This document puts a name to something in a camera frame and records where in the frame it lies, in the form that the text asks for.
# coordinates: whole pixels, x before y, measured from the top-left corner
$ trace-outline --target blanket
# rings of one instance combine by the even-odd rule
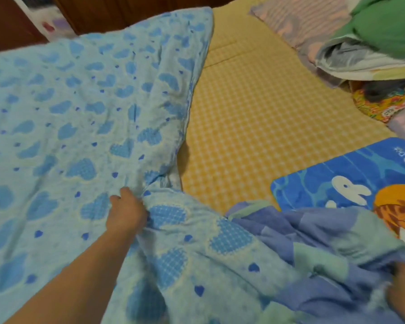
[[[275,179],[282,210],[361,206],[405,241],[405,140],[389,138]]]
[[[385,300],[405,244],[361,207],[279,212],[267,201],[226,213],[294,267],[301,279],[266,300],[259,323],[402,323]]]
[[[0,53],[0,323],[102,234],[110,194],[180,189],[176,157],[212,27],[210,8],[189,9]],[[115,300],[138,289],[132,272]]]

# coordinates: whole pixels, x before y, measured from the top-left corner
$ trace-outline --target cartoon character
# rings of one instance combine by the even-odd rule
[[[373,208],[396,237],[405,241],[405,184],[389,185],[379,190]]]

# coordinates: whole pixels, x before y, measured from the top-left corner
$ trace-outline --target bed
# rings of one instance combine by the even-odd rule
[[[265,199],[273,179],[395,136],[330,89],[281,37],[248,14],[264,0],[214,9],[215,28],[178,154],[185,192],[225,213]]]

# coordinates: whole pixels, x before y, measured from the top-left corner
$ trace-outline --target yellow bed sheet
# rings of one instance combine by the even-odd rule
[[[184,191],[224,213],[273,179],[394,136],[330,89],[263,22],[264,0],[214,9],[215,29],[178,154]]]

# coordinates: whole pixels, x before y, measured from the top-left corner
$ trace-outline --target small dark blue heart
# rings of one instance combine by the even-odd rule
[[[34,238],[35,238],[35,239],[36,239],[36,238],[39,238],[39,237],[41,237],[42,235],[43,235],[43,232],[37,230],[37,231],[34,233]]]
[[[259,272],[259,266],[255,263],[249,265],[249,272]]]
[[[34,274],[30,274],[29,276],[27,276],[27,279],[25,280],[26,284],[31,284],[36,282],[36,280],[38,279],[38,277]]]
[[[195,293],[199,296],[202,297],[204,294],[204,287],[203,286],[195,286]]]

